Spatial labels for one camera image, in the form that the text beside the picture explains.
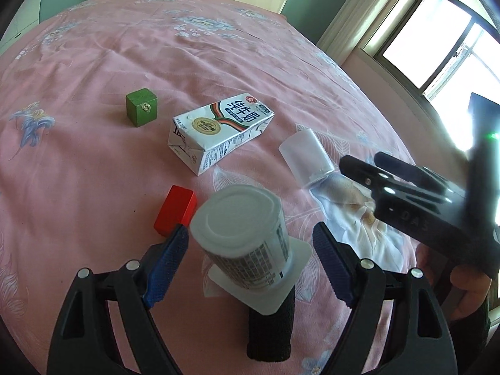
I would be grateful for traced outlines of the right hand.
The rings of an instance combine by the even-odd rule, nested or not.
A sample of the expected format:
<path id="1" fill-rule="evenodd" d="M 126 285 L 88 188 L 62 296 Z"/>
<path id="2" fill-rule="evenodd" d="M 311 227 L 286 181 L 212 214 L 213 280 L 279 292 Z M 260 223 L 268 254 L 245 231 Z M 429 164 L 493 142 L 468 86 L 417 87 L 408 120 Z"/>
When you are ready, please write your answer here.
<path id="1" fill-rule="evenodd" d="M 417 267 L 433 284 L 436 273 L 431 267 L 431 249 L 419 243 L 415 251 Z M 463 296 L 449 315 L 451 321 L 460 320 L 477 311 L 487 298 L 492 279 L 471 265 L 456 266 L 449 275 L 453 287 L 463 291 Z"/>

